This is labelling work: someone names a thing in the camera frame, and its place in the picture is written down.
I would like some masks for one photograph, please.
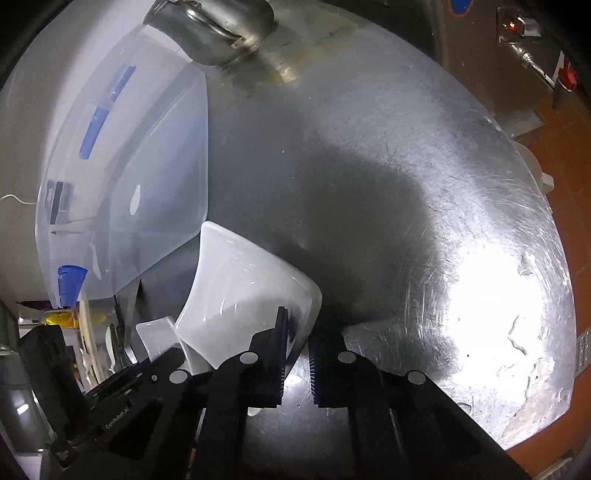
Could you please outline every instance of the plastic container lid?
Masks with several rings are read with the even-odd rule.
[[[114,295],[207,215],[205,75],[142,28],[92,73],[41,183],[35,237],[54,307]]]

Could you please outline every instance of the stainless steel table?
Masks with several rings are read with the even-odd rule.
[[[314,1],[271,4],[278,26],[256,54],[204,67],[209,219],[315,280],[320,321],[351,350],[424,371],[501,446],[526,440],[569,408],[575,328],[563,249],[525,163],[400,38]],[[143,317],[179,314],[198,252],[196,238],[142,276]],[[252,422],[267,447],[329,438],[346,420],[293,416],[311,402],[304,364],[284,407]],[[290,440],[290,426],[306,435]]]

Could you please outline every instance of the orange tiled floor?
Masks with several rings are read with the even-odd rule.
[[[538,108],[546,125],[519,139],[544,172],[554,177],[548,194],[573,283],[577,334],[591,326],[591,115],[578,100],[555,113],[546,99]],[[510,455],[536,475],[591,433],[591,369],[574,383],[570,410],[552,425],[512,448]]]

